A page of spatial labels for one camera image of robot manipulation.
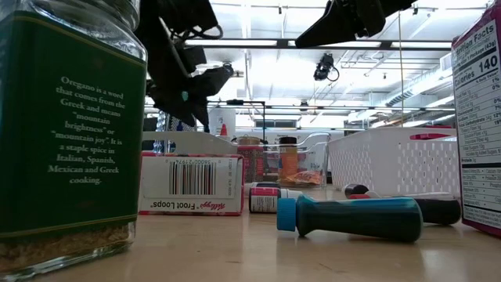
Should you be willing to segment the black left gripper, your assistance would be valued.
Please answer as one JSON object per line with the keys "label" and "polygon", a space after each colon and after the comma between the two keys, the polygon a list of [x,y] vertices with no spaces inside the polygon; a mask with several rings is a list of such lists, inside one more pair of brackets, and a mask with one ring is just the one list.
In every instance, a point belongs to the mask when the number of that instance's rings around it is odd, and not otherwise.
{"label": "black left gripper", "polygon": [[[218,28],[218,20],[208,0],[142,0],[139,26],[135,36],[148,53],[148,75],[158,85],[183,83],[205,63],[201,47],[188,47],[193,38],[217,39],[210,29]],[[208,128],[207,97],[219,93],[234,75],[231,65],[208,69],[189,79],[187,92],[167,94],[154,83],[146,85],[146,95],[153,106],[188,126],[199,121]]]}

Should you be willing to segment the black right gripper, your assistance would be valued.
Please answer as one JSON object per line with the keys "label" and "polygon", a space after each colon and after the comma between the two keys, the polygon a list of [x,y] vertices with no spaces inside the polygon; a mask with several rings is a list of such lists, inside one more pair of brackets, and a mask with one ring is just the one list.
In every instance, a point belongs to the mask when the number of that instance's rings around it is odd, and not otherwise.
{"label": "black right gripper", "polygon": [[323,15],[295,39],[298,48],[352,42],[382,31],[386,18],[416,0],[328,0]]}

